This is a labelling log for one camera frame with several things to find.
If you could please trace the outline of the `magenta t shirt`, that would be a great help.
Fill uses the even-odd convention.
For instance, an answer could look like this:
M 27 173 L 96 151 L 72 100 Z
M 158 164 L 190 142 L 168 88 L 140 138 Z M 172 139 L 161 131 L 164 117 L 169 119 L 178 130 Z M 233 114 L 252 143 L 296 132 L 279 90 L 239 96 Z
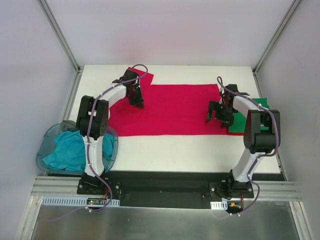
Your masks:
M 120 137 L 161 135 L 227 135 L 221 122 L 206 122 L 210 101 L 218 101 L 217 84 L 155 84 L 158 74 L 150 70 L 140 80 L 144 107 L 128 98 L 110 108 L 108 124 Z

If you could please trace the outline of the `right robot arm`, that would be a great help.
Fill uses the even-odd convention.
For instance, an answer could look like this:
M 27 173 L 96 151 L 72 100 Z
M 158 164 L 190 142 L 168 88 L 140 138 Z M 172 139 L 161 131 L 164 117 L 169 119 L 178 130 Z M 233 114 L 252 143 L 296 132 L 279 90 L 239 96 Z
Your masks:
M 274 156 L 281 143 L 280 112 L 262 106 L 246 92 L 239 92 L 236 84 L 223 87 L 220 101 L 209 101 L 205 122 L 216 119 L 221 121 L 222 128 L 228 128 L 234 124 L 236 113 L 245 117 L 245 149 L 237 165 L 231 170 L 233 180 L 225 184 L 226 194 L 233 198 L 243 191 L 240 182 L 250 181 L 260 161 L 264 157 Z

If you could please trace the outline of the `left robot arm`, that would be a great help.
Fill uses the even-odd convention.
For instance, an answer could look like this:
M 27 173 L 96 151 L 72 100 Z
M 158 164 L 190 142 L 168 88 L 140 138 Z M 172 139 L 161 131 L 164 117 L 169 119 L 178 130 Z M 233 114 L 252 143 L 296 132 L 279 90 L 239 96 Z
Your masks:
M 110 107 L 127 98 L 132 107 L 143 109 L 140 79 L 146 75 L 147 72 L 139 74 L 134 67 L 131 67 L 97 96 L 84 95 L 81 98 L 76 128 L 79 129 L 84 141 L 86 157 L 84 173 L 93 177 L 88 183 L 88 188 L 96 195 L 102 194 L 106 188 L 105 181 L 99 177 L 105 172 L 103 138 L 108 130 Z

